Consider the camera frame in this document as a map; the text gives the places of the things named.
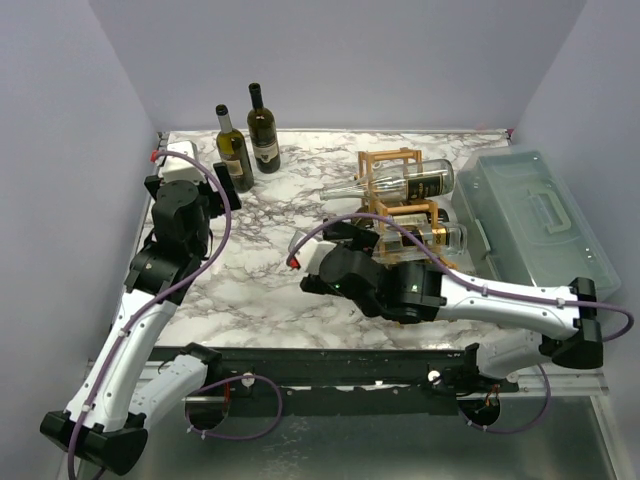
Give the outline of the green bottle Primitivo label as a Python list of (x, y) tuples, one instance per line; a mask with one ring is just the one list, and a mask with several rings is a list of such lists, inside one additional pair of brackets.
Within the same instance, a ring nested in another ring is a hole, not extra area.
[(228, 169), (235, 190), (247, 192), (254, 186), (254, 175), (244, 135), (233, 127), (226, 105), (217, 105), (216, 114), (220, 125), (216, 136), (219, 156)]

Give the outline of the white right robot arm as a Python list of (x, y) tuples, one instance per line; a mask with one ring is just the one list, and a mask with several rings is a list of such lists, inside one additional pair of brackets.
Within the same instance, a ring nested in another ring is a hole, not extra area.
[(477, 278), (424, 261), (386, 266), (373, 258), (368, 245), (318, 240), (312, 233), (294, 235), (287, 264), (305, 272), (303, 291), (349, 299), (367, 317), (401, 324), (474, 320), (513, 329), (502, 340), (467, 347), (460, 379), (474, 392), (536, 364), (575, 370), (603, 365), (596, 288), (588, 278), (535, 287)]

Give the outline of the green wine bottle cream label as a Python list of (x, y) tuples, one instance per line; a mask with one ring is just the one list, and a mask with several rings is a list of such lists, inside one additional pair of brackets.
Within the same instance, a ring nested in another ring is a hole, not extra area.
[[(419, 225), (422, 223), (430, 224), (432, 221), (432, 212), (430, 210), (417, 211), (413, 213), (405, 213), (400, 215), (394, 215), (393, 220), (402, 226), (407, 225)], [(437, 222), (442, 224), (450, 220), (448, 212), (444, 208), (438, 209)]]

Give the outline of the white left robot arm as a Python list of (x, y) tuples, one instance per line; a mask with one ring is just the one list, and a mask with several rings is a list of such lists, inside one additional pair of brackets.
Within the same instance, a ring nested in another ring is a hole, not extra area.
[(160, 333), (229, 240), (225, 224), (217, 247), (210, 246), (211, 221), (230, 221), (241, 207), (225, 164), (207, 169), (177, 152), (163, 157), (157, 174), (144, 181), (153, 200), (152, 228), (131, 260), (109, 335), (79, 391), (40, 424), (70, 461), (82, 459), (100, 473), (127, 474), (154, 421), (194, 390), (214, 393), (222, 380), (215, 354), (190, 345), (168, 372), (135, 390)]

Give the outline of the dark green bottle Masini label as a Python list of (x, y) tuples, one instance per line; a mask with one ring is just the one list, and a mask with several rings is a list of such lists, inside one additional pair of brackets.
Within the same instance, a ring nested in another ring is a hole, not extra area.
[(260, 84), (251, 83), (248, 90), (252, 108), (247, 115), (247, 124), (254, 158), (262, 173), (275, 173), (281, 165), (275, 118), (264, 106)]

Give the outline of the square clear liquor bottle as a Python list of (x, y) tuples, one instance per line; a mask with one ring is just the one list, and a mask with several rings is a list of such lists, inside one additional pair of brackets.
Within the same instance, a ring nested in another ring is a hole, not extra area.
[[(435, 229), (430, 224), (407, 225), (405, 229), (440, 258), (462, 255), (467, 250), (466, 228), (458, 223), (442, 223)], [(427, 259), (424, 252), (397, 229), (380, 233), (373, 257), (383, 264)]]

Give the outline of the round clear glass bottle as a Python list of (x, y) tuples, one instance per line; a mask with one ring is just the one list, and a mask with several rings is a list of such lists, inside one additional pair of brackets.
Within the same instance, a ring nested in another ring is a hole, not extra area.
[(355, 198), (386, 202), (411, 202), (450, 193), (455, 184), (452, 164), (446, 159), (380, 167), (364, 176), (328, 186), (319, 193), (323, 201)]

